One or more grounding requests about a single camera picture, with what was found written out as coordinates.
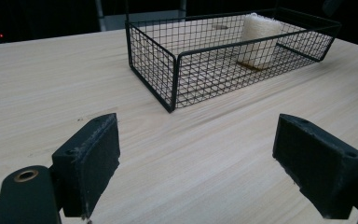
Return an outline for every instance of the wooden table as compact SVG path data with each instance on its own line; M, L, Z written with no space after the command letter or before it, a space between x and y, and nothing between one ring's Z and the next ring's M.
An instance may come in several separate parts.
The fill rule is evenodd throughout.
M94 223L356 223L325 220L272 146L280 113L358 149L358 46L168 114L130 70L125 32L0 45L0 185L90 119L117 113L120 166ZM63 223L82 223L66 218Z

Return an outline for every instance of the tissue paper roll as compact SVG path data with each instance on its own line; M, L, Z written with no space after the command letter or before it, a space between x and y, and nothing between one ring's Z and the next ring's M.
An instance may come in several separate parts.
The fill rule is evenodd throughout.
M282 24L279 21L252 13L245 16L241 41L280 35L281 32ZM267 68L273 59L276 43L277 39L271 39L241 46L238 62L258 69Z

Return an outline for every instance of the black clamp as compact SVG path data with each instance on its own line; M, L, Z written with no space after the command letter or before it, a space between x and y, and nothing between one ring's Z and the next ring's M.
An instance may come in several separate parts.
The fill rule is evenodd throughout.
M29 166L8 175L0 192L0 224L61 223L90 218L117 169L116 114L89 121L53 155L53 165Z
M280 115L272 155L324 218L358 209L358 150L313 123Z

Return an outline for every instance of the wire basket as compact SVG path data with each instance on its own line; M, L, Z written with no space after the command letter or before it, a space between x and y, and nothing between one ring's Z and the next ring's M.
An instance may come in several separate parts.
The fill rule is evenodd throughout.
M282 32L243 41L250 13L126 21L130 67L171 113L323 60L341 26L286 8L258 10ZM244 54L263 66L239 63Z

